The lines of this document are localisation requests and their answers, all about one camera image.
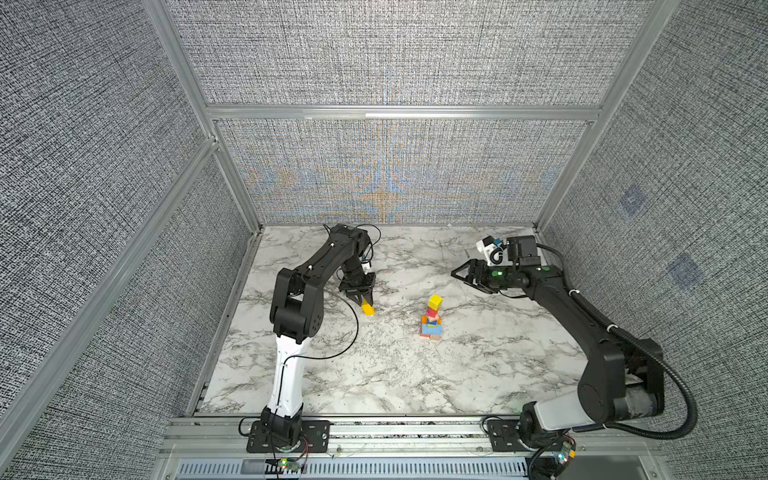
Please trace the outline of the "yellow wedge wood block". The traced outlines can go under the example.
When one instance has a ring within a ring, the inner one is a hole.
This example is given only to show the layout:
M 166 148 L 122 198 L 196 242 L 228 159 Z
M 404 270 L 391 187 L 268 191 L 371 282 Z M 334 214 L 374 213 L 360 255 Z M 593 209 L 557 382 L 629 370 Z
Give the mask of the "yellow wedge wood block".
M 374 310 L 373 306 L 370 305 L 369 303 L 365 302 L 365 301 L 362 302 L 361 308 L 362 308 L 363 313 L 366 316 L 373 316 L 374 313 L 375 313 L 375 310 Z

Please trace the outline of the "yellow wood cube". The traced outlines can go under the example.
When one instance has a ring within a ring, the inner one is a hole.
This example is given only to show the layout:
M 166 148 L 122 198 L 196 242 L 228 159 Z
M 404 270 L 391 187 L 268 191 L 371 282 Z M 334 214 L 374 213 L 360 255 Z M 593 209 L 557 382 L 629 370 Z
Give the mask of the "yellow wood cube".
M 428 301 L 428 307 L 432 310 L 438 311 L 440 309 L 442 302 L 443 302 L 443 298 L 437 294 L 434 294 L 430 297 Z

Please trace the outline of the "light blue wood block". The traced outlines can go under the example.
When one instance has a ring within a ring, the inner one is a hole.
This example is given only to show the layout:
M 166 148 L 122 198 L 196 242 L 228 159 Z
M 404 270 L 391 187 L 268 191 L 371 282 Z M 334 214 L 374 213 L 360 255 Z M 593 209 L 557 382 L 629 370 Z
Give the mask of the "light blue wood block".
M 433 334 L 442 335 L 443 334 L 443 328 L 441 328 L 440 330 L 423 330 L 422 329 L 422 325 L 421 325 L 421 331 L 423 331 L 425 333 L 429 333 L 430 335 L 433 335 Z

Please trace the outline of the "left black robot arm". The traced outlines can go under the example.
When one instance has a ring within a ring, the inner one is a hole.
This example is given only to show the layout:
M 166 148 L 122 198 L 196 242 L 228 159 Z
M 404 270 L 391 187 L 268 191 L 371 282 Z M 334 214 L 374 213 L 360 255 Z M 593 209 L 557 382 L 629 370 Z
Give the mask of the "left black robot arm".
M 374 242 L 360 226 L 337 224 L 326 229 L 324 244 L 304 263 L 277 274 L 269 319 L 276 340 L 276 367 L 270 398 L 260 415 L 260 428 L 275 446 L 292 447 L 301 438 L 305 364 L 325 314 L 325 287 L 337 273 L 341 300 L 350 309 L 374 313 L 376 274 L 364 269 Z

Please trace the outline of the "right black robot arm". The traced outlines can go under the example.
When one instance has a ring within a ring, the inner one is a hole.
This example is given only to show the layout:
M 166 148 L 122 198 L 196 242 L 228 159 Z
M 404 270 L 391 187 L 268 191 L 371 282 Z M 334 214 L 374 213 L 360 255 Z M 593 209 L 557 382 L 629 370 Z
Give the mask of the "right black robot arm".
M 451 276 L 486 294 L 522 290 L 554 316 L 587 358 L 574 391 L 523 406 L 518 431 L 527 447 L 542 447 L 562 430 L 602 427 L 663 412 L 662 367 L 579 306 L 558 267 L 489 266 L 484 260 L 471 259 L 454 269 Z

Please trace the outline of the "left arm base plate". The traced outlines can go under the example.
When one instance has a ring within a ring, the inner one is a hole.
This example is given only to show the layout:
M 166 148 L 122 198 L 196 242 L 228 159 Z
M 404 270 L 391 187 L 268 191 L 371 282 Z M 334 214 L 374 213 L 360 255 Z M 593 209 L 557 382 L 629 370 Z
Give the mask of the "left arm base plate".
M 282 421 L 256 421 L 247 436 L 247 453 L 326 453 L 332 423 L 326 420 L 301 420 L 286 427 Z

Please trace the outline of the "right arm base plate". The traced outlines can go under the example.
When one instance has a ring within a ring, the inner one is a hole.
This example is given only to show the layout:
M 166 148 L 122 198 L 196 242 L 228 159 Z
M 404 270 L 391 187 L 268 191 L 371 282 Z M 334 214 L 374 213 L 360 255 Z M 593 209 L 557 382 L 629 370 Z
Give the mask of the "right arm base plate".
M 520 437 L 517 418 L 485 416 L 481 418 L 480 427 L 495 453 L 534 453 L 544 446 L 547 451 L 557 451 L 566 442 L 565 437 L 558 437 L 556 433 L 545 433 L 542 438 L 532 439 L 531 443 L 526 443 Z

